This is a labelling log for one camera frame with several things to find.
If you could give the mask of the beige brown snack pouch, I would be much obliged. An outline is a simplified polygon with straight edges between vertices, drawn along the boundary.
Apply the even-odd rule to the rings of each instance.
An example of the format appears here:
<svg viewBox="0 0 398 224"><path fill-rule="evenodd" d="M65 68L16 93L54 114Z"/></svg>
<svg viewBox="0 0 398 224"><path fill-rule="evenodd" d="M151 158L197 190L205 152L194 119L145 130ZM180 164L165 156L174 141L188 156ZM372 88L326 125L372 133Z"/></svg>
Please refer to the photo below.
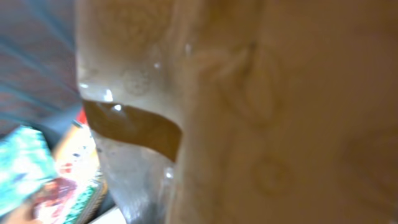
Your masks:
<svg viewBox="0 0 398 224"><path fill-rule="evenodd" d="M396 223L397 0L85 0L76 79L127 223Z"/></svg>

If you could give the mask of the dark grey plastic basket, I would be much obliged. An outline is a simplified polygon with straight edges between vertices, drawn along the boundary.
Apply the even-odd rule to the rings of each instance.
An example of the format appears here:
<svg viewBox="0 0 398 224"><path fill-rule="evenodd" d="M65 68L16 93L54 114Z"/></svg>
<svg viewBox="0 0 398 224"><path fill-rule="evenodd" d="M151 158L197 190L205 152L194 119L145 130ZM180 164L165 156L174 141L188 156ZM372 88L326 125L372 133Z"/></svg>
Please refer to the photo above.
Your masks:
<svg viewBox="0 0 398 224"><path fill-rule="evenodd" d="M74 22L71 0L1 2L1 139L22 125L45 138L45 120L81 108ZM1 222L40 223L32 215L34 196ZM113 205L107 191L88 223L97 222Z"/></svg>

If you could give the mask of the teal wet wipes packet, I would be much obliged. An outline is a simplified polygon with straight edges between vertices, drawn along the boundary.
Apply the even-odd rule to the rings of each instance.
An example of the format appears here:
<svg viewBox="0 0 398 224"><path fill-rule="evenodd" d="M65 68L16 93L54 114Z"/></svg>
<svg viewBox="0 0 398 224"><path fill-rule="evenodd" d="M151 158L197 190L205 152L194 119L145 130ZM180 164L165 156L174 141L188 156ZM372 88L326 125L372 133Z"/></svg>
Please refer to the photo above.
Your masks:
<svg viewBox="0 0 398 224"><path fill-rule="evenodd" d="M1 139L1 219L58 176L41 131L19 126Z"/></svg>

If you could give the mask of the orange spaghetti packet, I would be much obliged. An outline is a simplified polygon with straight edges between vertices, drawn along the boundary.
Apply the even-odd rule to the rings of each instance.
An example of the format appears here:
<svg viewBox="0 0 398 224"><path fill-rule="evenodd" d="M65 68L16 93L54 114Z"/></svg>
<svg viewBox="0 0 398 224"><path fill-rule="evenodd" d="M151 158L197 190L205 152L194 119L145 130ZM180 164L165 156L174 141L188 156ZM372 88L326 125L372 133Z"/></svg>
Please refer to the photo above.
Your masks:
<svg viewBox="0 0 398 224"><path fill-rule="evenodd" d="M56 177L35 194L32 215L40 223L88 223L108 186L83 109L73 108L44 121L45 139Z"/></svg>

